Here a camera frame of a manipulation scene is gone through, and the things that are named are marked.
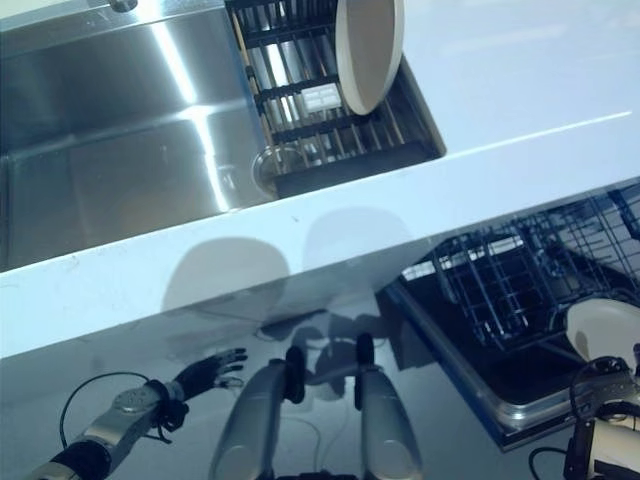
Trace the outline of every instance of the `open dishwasher door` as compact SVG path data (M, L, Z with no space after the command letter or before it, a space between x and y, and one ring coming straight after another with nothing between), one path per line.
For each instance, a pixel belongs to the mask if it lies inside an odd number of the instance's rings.
M388 288L502 448L573 423L567 314L640 305L638 218L635 183L451 238Z

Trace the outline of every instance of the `sink basin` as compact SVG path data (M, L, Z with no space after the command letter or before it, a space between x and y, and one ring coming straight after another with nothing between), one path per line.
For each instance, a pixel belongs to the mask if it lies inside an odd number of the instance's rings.
M301 89L339 88L335 2L254 3L5 26L0 271L441 156L406 65L372 114L306 115Z
M271 199L223 8L35 48L24 30L2 42L0 269Z

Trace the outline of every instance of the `dish drying rack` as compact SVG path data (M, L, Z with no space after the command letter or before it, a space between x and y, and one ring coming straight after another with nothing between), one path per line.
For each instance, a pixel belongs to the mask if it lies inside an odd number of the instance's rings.
M403 272L436 274L484 346L561 336L588 298L640 306L640 183L447 240Z
M349 109L336 64L337 0L226 7L267 142L254 166L263 189L288 197L441 156L402 75L371 114ZM331 84L339 105L310 111L305 90Z

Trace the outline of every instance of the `wire rack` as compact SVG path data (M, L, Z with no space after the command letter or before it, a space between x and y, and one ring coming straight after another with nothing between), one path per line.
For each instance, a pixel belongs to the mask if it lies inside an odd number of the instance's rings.
M580 300L640 305L640 183L441 244L404 272L437 274L478 341L502 350L562 335Z
M275 190L278 175L408 144L422 147L421 161L439 156L401 82L370 115L347 106L336 64L336 0L226 5L268 144L258 163L262 186ZM302 90L327 84L336 84L342 105L308 113Z

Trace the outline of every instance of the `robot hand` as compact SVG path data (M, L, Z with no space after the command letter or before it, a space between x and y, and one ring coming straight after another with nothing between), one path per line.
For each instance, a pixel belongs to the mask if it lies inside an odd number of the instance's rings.
M581 385L586 393L576 399L572 384L576 426L565 461L567 480L640 479L640 345L634 353L635 375L623 359L603 357L583 369L592 373Z
M120 393L71 445L25 480L104 480L151 428L180 428L187 400L232 384L224 375L242 370L246 359L244 349L229 350L190 365L171 382L151 380Z

